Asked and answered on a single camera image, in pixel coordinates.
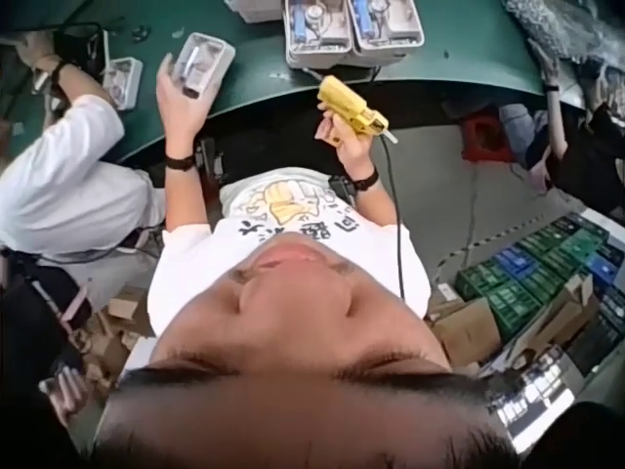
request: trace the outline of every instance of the black cable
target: black cable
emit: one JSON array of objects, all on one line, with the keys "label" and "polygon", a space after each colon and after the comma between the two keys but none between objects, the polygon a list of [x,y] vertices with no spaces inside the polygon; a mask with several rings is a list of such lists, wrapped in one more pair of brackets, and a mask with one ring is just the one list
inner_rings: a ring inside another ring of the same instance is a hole
[{"label": "black cable", "polygon": [[395,178],[393,177],[393,163],[391,162],[391,154],[389,152],[389,144],[384,137],[381,137],[384,155],[387,158],[387,169],[389,171],[389,183],[391,184],[391,196],[395,203],[395,215],[397,222],[397,280],[399,281],[399,296],[405,301],[405,292],[403,289],[403,268],[401,266],[401,212],[399,210],[399,198],[397,197],[397,188],[395,186]]}]

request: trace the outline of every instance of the small device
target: small device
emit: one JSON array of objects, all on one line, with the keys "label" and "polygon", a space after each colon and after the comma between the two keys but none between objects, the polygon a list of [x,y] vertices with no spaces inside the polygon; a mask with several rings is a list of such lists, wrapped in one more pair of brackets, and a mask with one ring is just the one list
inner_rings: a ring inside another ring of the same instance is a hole
[{"label": "small device", "polygon": [[224,79],[234,55],[234,48],[226,41],[193,32],[174,65],[174,81],[187,96],[196,99],[211,83]]},{"label": "small device", "polygon": [[[319,100],[341,115],[357,133],[383,135],[392,143],[398,143],[397,138],[389,132],[388,119],[377,110],[370,109],[367,101],[349,86],[332,75],[324,77],[311,70],[306,72],[321,81],[317,94]],[[330,137],[325,142],[333,147],[341,144],[338,137]]]},{"label": "small device", "polygon": [[139,83],[144,64],[132,57],[114,59],[104,73],[104,89],[119,110],[130,110],[137,104]]}]

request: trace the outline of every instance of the white container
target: white container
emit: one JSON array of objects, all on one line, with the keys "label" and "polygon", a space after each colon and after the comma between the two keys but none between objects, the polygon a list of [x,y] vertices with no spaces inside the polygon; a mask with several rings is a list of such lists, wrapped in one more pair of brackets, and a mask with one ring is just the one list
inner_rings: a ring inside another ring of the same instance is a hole
[{"label": "white container", "polygon": [[110,94],[118,110],[130,110],[137,105],[143,69],[144,64],[132,57],[108,62],[103,87]]},{"label": "white container", "polygon": [[225,0],[245,22],[280,21],[282,0]]},{"label": "white container", "polygon": [[286,0],[287,62],[294,68],[330,68],[352,49],[346,0]]},{"label": "white container", "polygon": [[348,5],[354,43],[367,59],[392,61],[425,42],[414,0],[348,0]]},{"label": "white container", "polygon": [[234,56],[234,48],[226,41],[193,32],[176,60],[172,77],[186,94],[200,96],[211,83],[224,79]]}]

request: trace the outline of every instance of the yellow tool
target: yellow tool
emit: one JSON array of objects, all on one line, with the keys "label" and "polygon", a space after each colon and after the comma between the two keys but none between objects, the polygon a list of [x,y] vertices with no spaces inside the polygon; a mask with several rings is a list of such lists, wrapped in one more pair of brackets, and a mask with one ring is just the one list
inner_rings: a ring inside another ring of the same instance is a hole
[{"label": "yellow tool", "polygon": [[[397,138],[389,132],[389,121],[377,110],[367,107],[367,101],[350,89],[335,76],[323,76],[308,68],[304,71],[321,82],[317,97],[325,105],[341,115],[359,134],[383,135],[396,144]],[[324,139],[333,147],[338,147],[341,140],[336,136]]]}]

